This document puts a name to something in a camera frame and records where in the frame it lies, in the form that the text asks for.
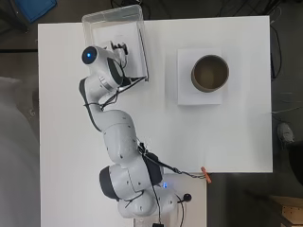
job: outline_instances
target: floor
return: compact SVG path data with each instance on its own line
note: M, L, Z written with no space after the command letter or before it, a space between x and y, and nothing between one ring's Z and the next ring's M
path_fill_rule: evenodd
M221 16L233 16L244 0L224 0ZM237 16L256 15L267 1L250 0ZM215 17L222 7L221 0L144 0L151 9L151 19ZM110 9L110 0L58 0L58 6L37 22L28 25L26 34L11 31L0 36L0 48L37 48L38 24L80 22L85 14ZM303 106L303 4L288 0L271 16L278 32L282 52L282 68L272 82L272 108L274 112ZM146 19L149 18L144 8ZM279 66L276 36L272 33L272 51L276 71ZM29 120L39 138L38 111L38 55L0 54L0 76L22 81L16 92L19 109ZM273 118L274 173L271 174L213 174L208 187L208 227L215 226L280 226L278 222L247 195L247 191L260 195L303 198L303 186L297 182L288 162L288 153L281 149L276 138L276 125L289 122L295 139L303 139L302 109L276 113Z

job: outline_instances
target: wire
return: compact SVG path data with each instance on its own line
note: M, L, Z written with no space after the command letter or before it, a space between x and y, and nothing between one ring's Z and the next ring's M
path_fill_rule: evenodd
M90 105L98 105L102 111L104 111L104 108L107 107L108 105L114 104L117 101L117 97L119 94L124 93L125 91L129 90L130 88L134 87L138 82L140 82L144 78L136 78L134 83L126 87L125 89L119 91L119 88L116 89L116 92L114 95L110 96L104 103L99 104L97 102L92 102L92 103L87 103L84 104L85 107L90 106Z
M159 160L154 160L153 158L151 158L148 154L149 154L149 151L144 147L144 143L140 142L139 143L139 146L138 146L138 151L140 152L140 154L149 159L151 162L153 162L154 164L158 165L158 166L161 166L161 167L165 167L169 170L171 170L172 172L174 173L177 173L177 174L185 174L185 175L188 175L189 177L191 178L198 178L198 179L204 179L205 176L201 176L201 175L193 175L193 174L190 174L190 173L187 173L185 171L180 171L178 168L176 167L171 167L167 164L164 164L162 162L160 162Z
M253 7L253 9L251 10L250 13L248 13L248 16L250 16L253 12L255 12L257 15L258 15L258 12L257 12L257 7L258 5L261 3L261 0L258 0L258 2L256 3L256 5Z
M181 207L182 207L182 218L181 218L181 223L180 223L180 227L182 227L183 221L184 221L184 206L183 206L183 202L182 202L181 198L178 195L176 195L176 197L179 199L179 203L181 204Z
M294 108L291 108L291 109L272 112L272 114L279 114L279 113L284 113L284 112L296 111L296 110L299 110L299 109L302 109L302 108L303 108L303 106L299 106L299 107L294 107Z
M281 45L280 45L280 39L278 37L277 31L276 29L271 26L271 29L274 31L274 33L276 34L276 41L277 41L277 46L278 46L278 53L279 53L279 61L280 61L280 65L278 67L277 73L274 75L274 77L272 78L272 81L275 80L277 78L277 76L279 75L279 73L281 72L281 68L282 68L282 53L281 53Z
M154 194L155 199L156 199L157 204L158 204L158 208L159 208L159 224L161 224L161 210L160 210L159 199L158 199L157 194L155 193L154 186L153 186L153 185L151 185L151 187L152 187L153 194Z
M159 224L161 224L161 209L160 209L160 204L159 204L159 199L158 199L158 196L157 196L157 193L155 192L155 190L154 190L154 186L153 186L153 184L152 184L152 178L151 178L151 173L150 173L150 170L147 168L147 170L148 170L148 172L149 172L149 177L150 177L150 181L151 181L151 187L152 187L152 191L153 191L153 194L154 194L154 196L155 196L155 200L157 201L157 205L158 205L158 209L159 209Z
M277 7L277 9L279 9L280 14L275 18L275 20L271 21L271 24L273 24L274 22L276 22L282 15L282 8L281 7ZM274 16L276 12L276 9L274 10L274 12L271 14L271 16Z
M233 16L236 16L238 12L240 12L240 10L249 2L249 0L246 0L245 2L243 2L243 4L239 7L239 9L235 12L235 14Z

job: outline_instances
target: round container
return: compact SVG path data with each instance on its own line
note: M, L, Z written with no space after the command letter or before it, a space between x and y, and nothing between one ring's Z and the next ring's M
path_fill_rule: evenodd
M191 81L201 92L211 93L225 85L229 76L226 61L216 55L201 57L191 71Z

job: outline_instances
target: clear plastic container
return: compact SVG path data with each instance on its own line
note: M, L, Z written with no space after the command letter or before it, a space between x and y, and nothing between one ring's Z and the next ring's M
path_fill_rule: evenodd
M96 36L94 30L100 29L102 27L107 26L116 26L116 25L123 25L128 23L136 22L138 33L139 33L139 40L141 41L140 48L142 49L142 54L140 54L140 63L141 67L144 68L145 75L141 77L146 77L148 80L149 77L149 64L147 63L148 58L148 48L146 44L146 35L145 35L145 28L144 28L144 21L143 21L143 14L142 8L138 5L129 6L125 8L117 8L117 9L110 9L106 11L96 12L93 14L88 14L82 17L82 24L84 29L85 35L85 42L86 45L98 45L99 36Z

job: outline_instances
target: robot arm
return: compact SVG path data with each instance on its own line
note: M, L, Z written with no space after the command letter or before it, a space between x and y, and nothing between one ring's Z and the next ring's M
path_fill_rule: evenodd
M176 197L167 189L156 187L160 198L160 207L157 206L152 186L161 183L163 168L138 152L132 118L119 110L104 112L98 105L98 101L118 89L125 78L121 49L117 53L89 46L82 54L92 75L80 82L80 93L115 163L100 171L100 185L105 196L118 201L118 211L124 218L155 215L159 208L162 213L169 212L177 204Z

